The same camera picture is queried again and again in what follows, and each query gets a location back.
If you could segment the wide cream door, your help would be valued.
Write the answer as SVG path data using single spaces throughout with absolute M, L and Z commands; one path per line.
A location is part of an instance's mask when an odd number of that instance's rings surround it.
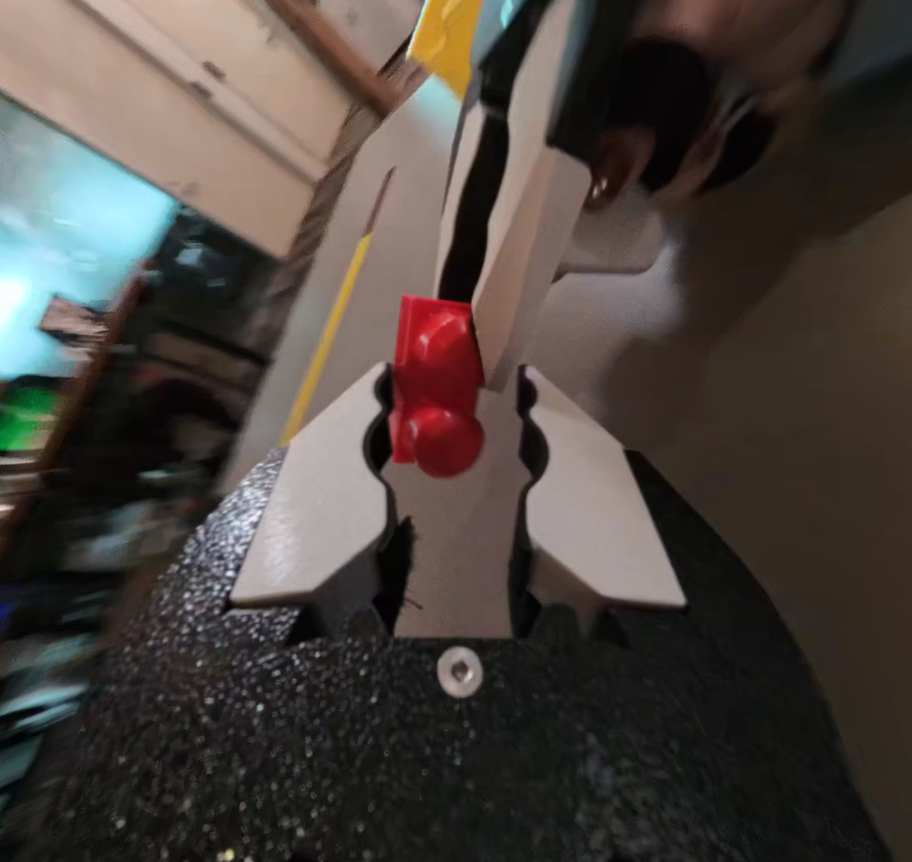
M 286 257 L 310 184 L 71 0 L 1 0 L 2 92 L 150 184 Z

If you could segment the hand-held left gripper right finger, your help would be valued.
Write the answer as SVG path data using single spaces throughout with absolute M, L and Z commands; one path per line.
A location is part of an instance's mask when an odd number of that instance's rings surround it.
M 686 608 L 622 445 L 532 366 L 518 371 L 516 406 L 530 479 L 517 505 L 513 615 Z

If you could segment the yellow plastic bin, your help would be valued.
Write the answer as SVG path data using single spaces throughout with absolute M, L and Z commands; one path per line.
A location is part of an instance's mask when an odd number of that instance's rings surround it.
M 483 0 L 425 0 L 406 58 L 460 101 L 472 77 L 473 35 Z

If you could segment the red toy brick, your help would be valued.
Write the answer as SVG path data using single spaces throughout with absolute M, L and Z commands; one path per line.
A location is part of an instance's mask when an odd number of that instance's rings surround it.
M 485 433 L 476 406 L 485 377 L 465 303 L 405 295 L 392 364 L 392 459 L 451 479 L 473 466 Z

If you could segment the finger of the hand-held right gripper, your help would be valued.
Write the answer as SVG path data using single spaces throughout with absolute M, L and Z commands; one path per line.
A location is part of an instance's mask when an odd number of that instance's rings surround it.
M 468 305 L 485 265 L 488 226 L 509 151 L 505 115 L 478 99 L 460 112 L 439 226 L 434 296 Z
M 590 183 L 587 164 L 508 126 L 503 177 L 488 219 L 472 316 L 486 389 L 518 366 Z

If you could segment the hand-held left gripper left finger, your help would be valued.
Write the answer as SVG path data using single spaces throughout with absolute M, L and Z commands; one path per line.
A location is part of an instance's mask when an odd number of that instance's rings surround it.
M 378 555 L 396 526 L 382 476 L 391 366 L 380 362 L 289 444 L 230 594 L 240 609 L 357 612 L 380 593 Z

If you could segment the person's right hand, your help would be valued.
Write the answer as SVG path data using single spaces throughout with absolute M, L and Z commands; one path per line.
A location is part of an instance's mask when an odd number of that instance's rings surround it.
M 734 183 L 778 116 L 851 46 L 910 50 L 910 0 L 643 0 L 622 47 L 588 211 L 640 190 L 670 200 Z

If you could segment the yellow tape strip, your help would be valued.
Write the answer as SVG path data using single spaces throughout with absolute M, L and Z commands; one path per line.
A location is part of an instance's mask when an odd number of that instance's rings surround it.
M 367 260 L 372 236 L 373 231 L 369 230 L 360 238 L 348 263 L 341 286 L 338 289 L 336 298 L 308 362 L 302 382 L 295 395 L 294 403 L 280 440 L 282 446 L 289 445 L 292 439 L 302 431 L 306 423 L 307 413 L 323 377 L 329 357 L 332 354 L 337 333 L 356 289 L 360 272 Z

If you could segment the wooden post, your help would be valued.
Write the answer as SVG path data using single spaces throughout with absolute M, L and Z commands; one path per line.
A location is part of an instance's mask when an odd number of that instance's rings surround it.
M 357 101 L 380 118 L 401 103 L 402 89 L 382 74 L 408 44 L 424 0 L 263 0 Z

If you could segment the narrow cream door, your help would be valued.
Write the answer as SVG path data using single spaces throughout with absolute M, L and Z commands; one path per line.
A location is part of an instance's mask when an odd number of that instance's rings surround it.
M 263 0 L 73 0 L 293 173 L 326 171 L 363 105 Z

